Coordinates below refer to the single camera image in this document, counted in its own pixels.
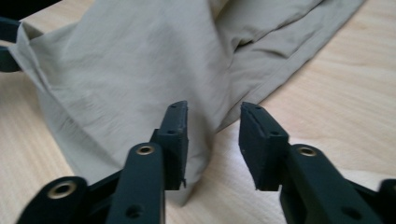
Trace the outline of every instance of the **fabric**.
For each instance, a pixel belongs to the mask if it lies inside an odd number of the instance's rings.
[[[10,48],[38,89],[49,128],[76,175],[122,168],[166,107],[189,102],[188,187],[216,132],[312,58],[363,0],[96,0],[80,22],[40,34],[23,24]]]

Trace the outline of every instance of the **crumpled cloth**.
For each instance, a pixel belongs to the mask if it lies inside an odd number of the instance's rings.
[[[76,175],[93,183],[147,142],[166,107],[189,102],[186,202],[216,132],[322,48],[363,0],[96,0],[41,34],[24,23],[10,51],[37,87],[46,122]]]

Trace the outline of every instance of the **wooden table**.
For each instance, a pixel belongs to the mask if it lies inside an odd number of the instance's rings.
[[[26,20],[44,32],[78,21],[92,0],[63,0]],[[342,174],[376,189],[396,177],[396,2],[368,0],[320,53],[261,103],[290,142],[318,147]],[[168,223],[282,223],[277,192],[254,190],[237,145],[217,135],[189,202]],[[23,73],[0,74],[0,222],[13,223],[39,189],[72,172]]]

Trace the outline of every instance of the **cloth fold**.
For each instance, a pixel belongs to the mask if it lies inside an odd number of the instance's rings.
[[[363,0],[106,1],[41,35],[20,27],[10,51],[37,86],[55,140],[76,175],[122,168],[173,102],[189,102],[187,189],[216,132],[258,103],[326,44]]]

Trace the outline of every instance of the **wood grain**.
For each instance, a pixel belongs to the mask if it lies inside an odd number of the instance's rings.
[[[25,19],[43,32],[78,21],[92,0],[63,0]],[[396,177],[396,3],[369,0],[320,53],[261,103],[290,141],[318,147],[347,178],[375,189]],[[254,190],[237,145],[238,121],[168,223],[284,223],[276,192]],[[0,218],[13,223],[35,193],[71,175],[24,73],[0,74]]]

